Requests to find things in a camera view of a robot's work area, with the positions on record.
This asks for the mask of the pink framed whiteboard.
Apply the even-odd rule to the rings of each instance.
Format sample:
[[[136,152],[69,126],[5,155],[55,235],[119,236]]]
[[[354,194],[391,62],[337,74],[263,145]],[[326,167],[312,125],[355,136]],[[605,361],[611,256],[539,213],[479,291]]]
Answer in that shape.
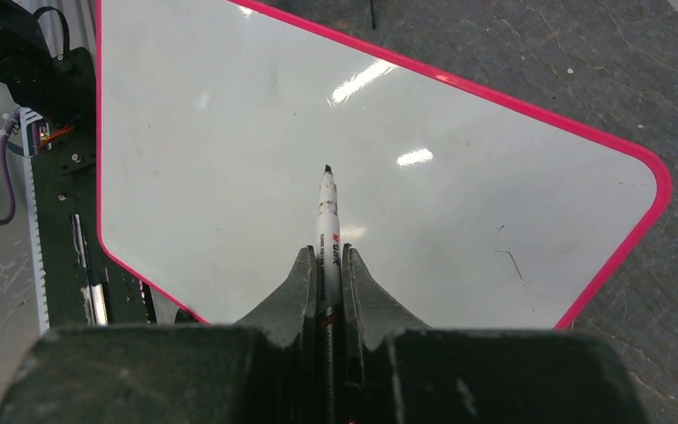
[[[568,326],[667,207],[653,152],[254,1],[98,3],[98,233],[207,322],[341,240],[439,328]]]

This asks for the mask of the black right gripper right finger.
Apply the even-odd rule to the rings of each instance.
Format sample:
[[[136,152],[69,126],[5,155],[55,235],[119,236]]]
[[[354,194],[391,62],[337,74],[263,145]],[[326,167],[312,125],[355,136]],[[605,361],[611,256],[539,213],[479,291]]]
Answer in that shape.
[[[343,249],[343,417],[353,423],[645,423],[621,358],[565,330],[434,329]]]

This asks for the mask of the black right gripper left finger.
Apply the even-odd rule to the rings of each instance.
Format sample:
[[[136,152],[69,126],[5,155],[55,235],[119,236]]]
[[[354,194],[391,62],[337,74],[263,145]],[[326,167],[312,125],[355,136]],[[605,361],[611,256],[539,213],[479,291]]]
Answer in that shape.
[[[36,341],[0,423],[310,423],[317,264],[230,325],[59,327]]]

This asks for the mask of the white black marker pen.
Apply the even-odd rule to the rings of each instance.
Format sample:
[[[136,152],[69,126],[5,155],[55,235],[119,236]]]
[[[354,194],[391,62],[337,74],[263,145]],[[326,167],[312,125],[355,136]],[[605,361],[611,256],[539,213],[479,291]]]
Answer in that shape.
[[[342,253],[337,187],[332,168],[328,164],[320,183],[316,247],[319,265],[319,331],[325,385],[324,418],[326,423],[336,423],[335,326],[341,320],[342,314]]]

